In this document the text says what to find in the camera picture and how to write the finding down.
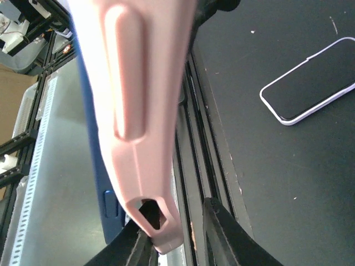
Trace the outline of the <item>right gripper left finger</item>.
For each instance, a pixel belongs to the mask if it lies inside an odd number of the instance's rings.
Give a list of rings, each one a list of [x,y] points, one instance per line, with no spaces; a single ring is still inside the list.
[[[158,265],[158,257],[150,237],[130,220],[114,240],[85,265]]]

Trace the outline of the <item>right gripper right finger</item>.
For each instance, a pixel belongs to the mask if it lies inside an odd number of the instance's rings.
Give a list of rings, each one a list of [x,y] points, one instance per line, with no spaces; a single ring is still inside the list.
[[[216,198],[203,204],[207,265],[281,265],[257,244]]]

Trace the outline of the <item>blue phone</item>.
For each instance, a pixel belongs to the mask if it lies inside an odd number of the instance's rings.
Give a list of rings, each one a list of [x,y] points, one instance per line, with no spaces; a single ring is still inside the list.
[[[97,121],[94,111],[93,93],[87,75],[87,70],[84,65],[78,37],[74,38],[100,220],[102,223],[105,242],[106,244],[109,244],[124,227],[125,211],[121,207],[115,195],[102,158],[98,139]]]

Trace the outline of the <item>pink phone case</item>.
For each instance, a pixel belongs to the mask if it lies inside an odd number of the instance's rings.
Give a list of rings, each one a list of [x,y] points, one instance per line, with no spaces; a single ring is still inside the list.
[[[101,155],[131,219],[166,254],[181,246],[171,168],[196,1],[70,1]]]

